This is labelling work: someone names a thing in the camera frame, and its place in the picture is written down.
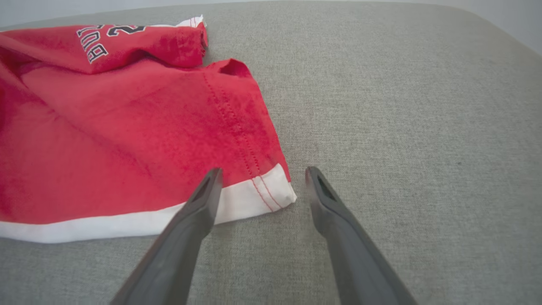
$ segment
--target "white wall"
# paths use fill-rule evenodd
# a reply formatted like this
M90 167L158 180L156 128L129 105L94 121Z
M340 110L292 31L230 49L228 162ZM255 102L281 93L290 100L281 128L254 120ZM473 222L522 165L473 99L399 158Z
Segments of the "white wall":
M0 27L104 11L242 1L246 0L0 0ZM542 0L394 0L393 2L441 4L473 12L542 55Z

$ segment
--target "folded garment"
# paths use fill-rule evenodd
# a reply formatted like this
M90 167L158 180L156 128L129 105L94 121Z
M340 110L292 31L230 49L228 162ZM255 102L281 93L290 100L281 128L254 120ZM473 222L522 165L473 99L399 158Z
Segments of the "folded garment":
M0 237L158 234L213 167L216 223L294 202L256 81L207 43L203 17L0 33Z

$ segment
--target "red cloth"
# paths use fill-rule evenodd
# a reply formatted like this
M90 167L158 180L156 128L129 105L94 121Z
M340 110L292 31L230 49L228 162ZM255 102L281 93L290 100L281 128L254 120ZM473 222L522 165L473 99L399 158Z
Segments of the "red cloth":
M225 187L277 164L290 180L245 64L198 67L203 23L141 28L0 33L0 222L156 211L185 202L212 167Z

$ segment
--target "gray tablecloth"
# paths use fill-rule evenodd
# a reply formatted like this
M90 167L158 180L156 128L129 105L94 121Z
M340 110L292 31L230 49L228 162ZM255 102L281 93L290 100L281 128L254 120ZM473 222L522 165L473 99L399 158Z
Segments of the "gray tablecloth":
M219 225L191 303L336 303L304 170L318 166L420 304L542 300L542 58L474 14L425 4L257 2L18 26L175 24L206 63L252 71L298 201ZM154 237L0 240L0 303L104 303Z

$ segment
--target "stitched seam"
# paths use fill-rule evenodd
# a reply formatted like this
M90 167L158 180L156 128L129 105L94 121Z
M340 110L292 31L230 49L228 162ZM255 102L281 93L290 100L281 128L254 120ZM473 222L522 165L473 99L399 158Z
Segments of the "stitched seam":
M220 88L220 91L222 92L222 96L224 97L224 99L227 100L226 99L226 93L224 92L224 90L222 90L222 88ZM235 116L235 112L231 109L231 106L229 104L229 100L227 100L227 106L228 106L229 111L231 112L234 120L238 121L237 117ZM267 193L269 194L269 197L271 197L271 199L275 202L276 205L278 205L280 208L282 208L282 206L279 205L278 202L276 202L275 198L273 198L273 195L271 195L271 192L269 191L269 188L267 188L267 184L266 184L266 182L264 181L264 179L262 177L262 170L260 169L260 164L258 163L258 159L256 158L256 155L254 154L254 150L252 149L252 146L250 146L250 142L248 141L246 136L243 136L243 138L244 138L244 141L247 144L247 148L248 148L250 154L252 155L252 158L254 159L254 163L256 164L256 168L258 169L258 176L262 180L263 186L266 187L266 190L267 190Z
M207 84L207 87L209 88L209 90L211 91L211 94L212 94L212 97L214 98L215 100L215 104L216 104L216 107L219 111L219 113L222 115L222 119L224 120L226 126L228 125L228 120L226 118L226 115L224 114L224 111L223 109L220 107L220 101L218 100L218 98L216 97L216 93L215 91L212 89L211 85L209 84L209 82L207 81L207 77L205 76L205 74L203 74L203 80L205 81L205 83ZM224 99L226 101L226 104L229 105L229 100L227 99ZM234 139L235 139L235 142L237 144L237 146L240 148L241 147L241 144L239 142L239 139L237 139L237 136L234 135ZM254 186L254 188L256 189L256 192L258 192L258 195L260 195L260 198L262 199L263 203L269 208L269 210L271 210L271 212L273 212L273 209L267 204L267 202L265 201L265 199L263 198L263 195L262 193L260 193L260 190L256 187L256 183L254 182L254 179L252 178L253 176L253 173L252 173L252 170L250 169L250 166L248 166L248 160L247 160L247 157L246 155L242 152L242 149L241 149L241 156L243 157L243 160L244 160L244 164L245 166L247 167L247 171L248 171L248 174L250 175L250 180L252 181L252 185Z

